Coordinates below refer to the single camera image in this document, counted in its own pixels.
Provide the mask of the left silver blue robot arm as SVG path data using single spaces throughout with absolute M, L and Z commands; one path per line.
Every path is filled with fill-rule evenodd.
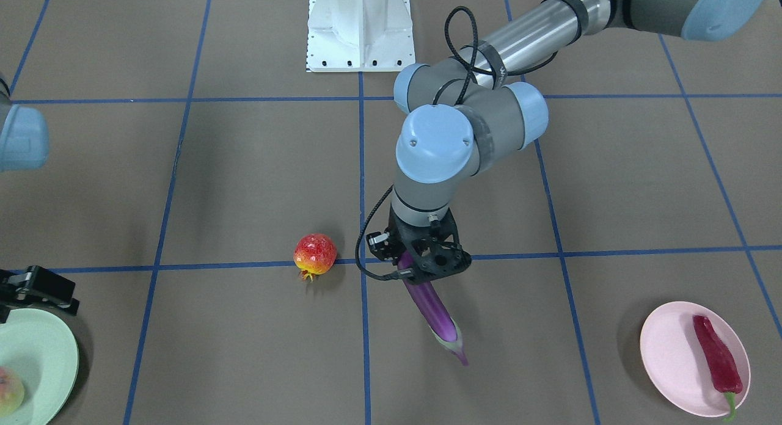
M 464 5 L 444 22 L 450 57 L 411 64 L 394 83 L 406 118 L 395 147 L 388 227 L 361 235 L 395 270 L 375 280 L 423 284 L 466 271 L 450 203 L 466 178 L 490 169 L 544 134 L 549 108 L 526 82 L 560 50 L 606 28 L 716 42 L 734 35 L 763 0 L 543 0 L 486 37 Z

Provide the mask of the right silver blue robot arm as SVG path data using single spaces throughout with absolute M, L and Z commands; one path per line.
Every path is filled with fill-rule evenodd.
M 13 103 L 1 76 L 1 172 L 42 168 L 49 155 L 48 125 L 33 107 Z

